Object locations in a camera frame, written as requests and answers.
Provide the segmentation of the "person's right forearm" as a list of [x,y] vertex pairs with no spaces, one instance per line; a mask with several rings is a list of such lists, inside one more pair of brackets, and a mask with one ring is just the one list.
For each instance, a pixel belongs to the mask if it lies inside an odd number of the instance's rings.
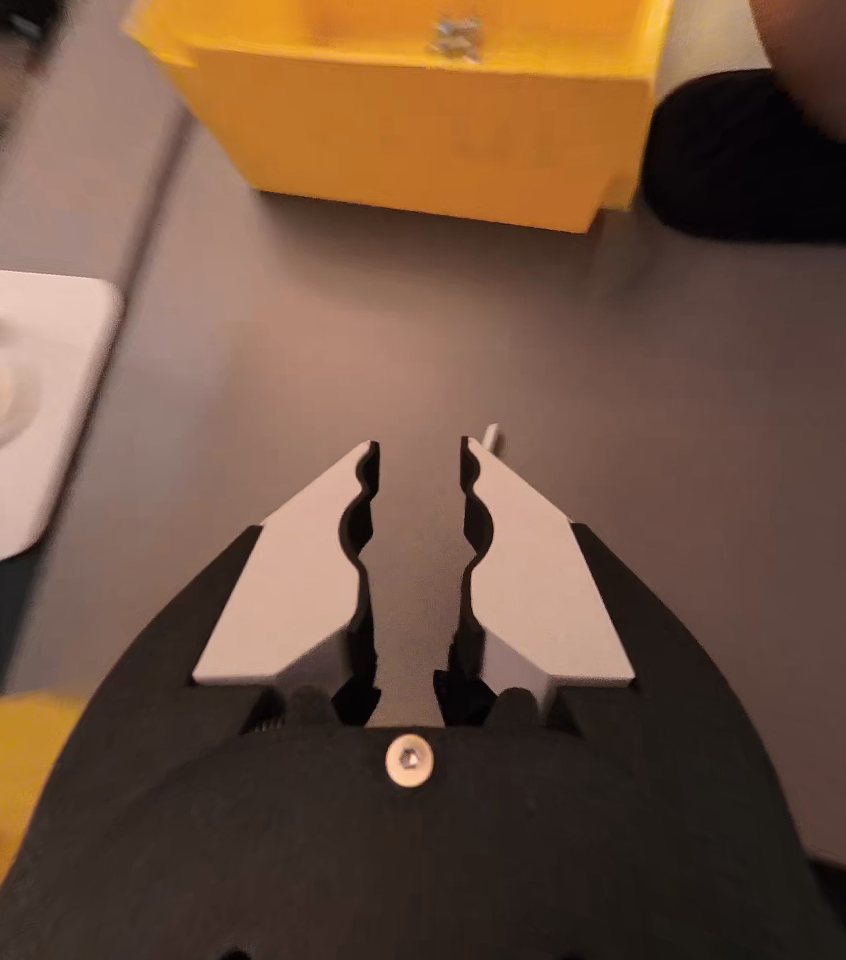
[[813,126],[846,144],[846,1],[750,1],[767,60]]

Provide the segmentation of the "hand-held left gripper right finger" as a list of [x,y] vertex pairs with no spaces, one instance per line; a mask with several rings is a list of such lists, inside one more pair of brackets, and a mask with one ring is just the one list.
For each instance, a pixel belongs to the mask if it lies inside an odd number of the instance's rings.
[[433,689],[445,726],[480,726],[506,690],[545,713],[561,689],[636,678],[573,522],[478,438],[460,443],[463,571],[456,629]]

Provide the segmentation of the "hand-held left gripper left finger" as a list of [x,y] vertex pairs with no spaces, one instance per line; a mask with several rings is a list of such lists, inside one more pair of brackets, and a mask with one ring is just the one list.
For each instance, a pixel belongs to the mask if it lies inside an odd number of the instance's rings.
[[254,686],[287,701],[326,694],[346,725],[381,700],[367,570],[381,450],[359,443],[270,513],[192,673],[202,687]]

